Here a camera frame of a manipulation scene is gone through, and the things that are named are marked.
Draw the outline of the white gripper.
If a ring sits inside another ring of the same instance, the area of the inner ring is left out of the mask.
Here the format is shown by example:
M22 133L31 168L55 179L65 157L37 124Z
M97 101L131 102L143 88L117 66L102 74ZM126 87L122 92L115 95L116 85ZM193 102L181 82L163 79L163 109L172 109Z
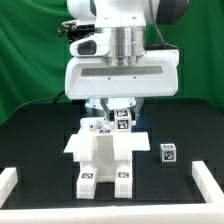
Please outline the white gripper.
M72 58L66 68L65 93L70 99L101 98L111 121L108 98L136 97L135 120L143 97L173 96L178 90L177 50L151 50L134 66L108 66L101 58Z

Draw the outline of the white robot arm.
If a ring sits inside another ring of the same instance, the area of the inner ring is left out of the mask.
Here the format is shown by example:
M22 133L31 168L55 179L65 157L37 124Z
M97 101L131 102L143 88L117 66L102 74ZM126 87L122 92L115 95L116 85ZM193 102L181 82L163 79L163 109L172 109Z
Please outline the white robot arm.
M163 39L145 43L148 24L175 23L189 0L67 0L70 53L65 94L90 101L111 120L118 109L140 109L146 97L178 90L180 50Z

